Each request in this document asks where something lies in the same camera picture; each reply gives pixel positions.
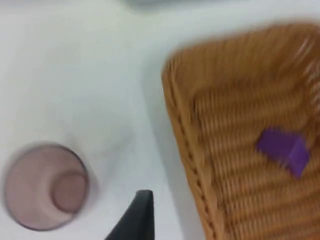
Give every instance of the brown basket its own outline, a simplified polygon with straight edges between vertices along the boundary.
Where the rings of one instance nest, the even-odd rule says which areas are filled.
[[[166,107],[207,240],[320,239],[319,33],[274,25],[166,63]],[[305,137],[300,179],[256,151],[267,127]]]

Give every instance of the purple object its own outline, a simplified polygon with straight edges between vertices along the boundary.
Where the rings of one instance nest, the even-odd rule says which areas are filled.
[[[302,136],[283,132],[279,129],[266,129],[256,148],[268,157],[285,165],[296,177],[301,177],[309,161],[309,153]]]

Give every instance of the wicker basket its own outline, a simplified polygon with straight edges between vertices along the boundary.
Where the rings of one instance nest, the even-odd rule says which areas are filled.
[[[273,25],[180,50],[162,80],[206,239],[320,239],[319,27]],[[300,179],[256,151],[267,127],[306,139]]]

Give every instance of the white table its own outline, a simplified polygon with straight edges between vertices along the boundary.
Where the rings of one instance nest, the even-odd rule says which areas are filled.
[[[39,141],[72,148],[96,178],[84,212],[58,230],[24,229],[1,205],[0,238],[103,240],[135,192],[151,189],[157,240],[204,239],[165,109],[166,58],[209,36],[319,16],[318,0],[150,10],[120,0],[0,1],[1,184],[12,154]]]

